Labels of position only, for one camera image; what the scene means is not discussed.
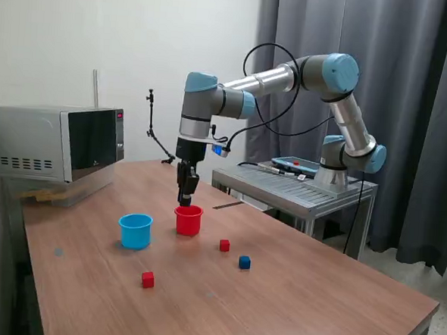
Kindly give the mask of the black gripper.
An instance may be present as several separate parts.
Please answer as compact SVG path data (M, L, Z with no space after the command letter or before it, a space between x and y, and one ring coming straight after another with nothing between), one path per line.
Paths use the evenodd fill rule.
M181 159L181 162L177 163L177 187L179 204L182 207L191 205L192 194L195 193L199 182L199 175L195 167L186 162L198 163L203 161L206 148L207 144L205 142L177 138L176 156Z

